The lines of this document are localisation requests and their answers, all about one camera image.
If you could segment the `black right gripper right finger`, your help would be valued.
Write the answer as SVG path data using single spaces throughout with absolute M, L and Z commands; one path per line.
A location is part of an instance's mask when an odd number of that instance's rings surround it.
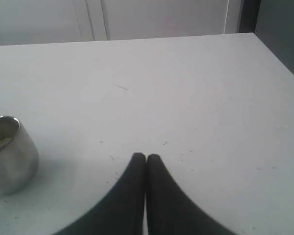
M 146 204 L 150 235 L 234 234 L 183 192 L 156 154 L 147 158 Z

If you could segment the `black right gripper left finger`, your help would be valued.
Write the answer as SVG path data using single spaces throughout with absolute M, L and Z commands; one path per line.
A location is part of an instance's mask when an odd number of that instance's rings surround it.
M 134 153 L 109 192 L 58 235 L 141 235 L 145 210 L 146 157 Z

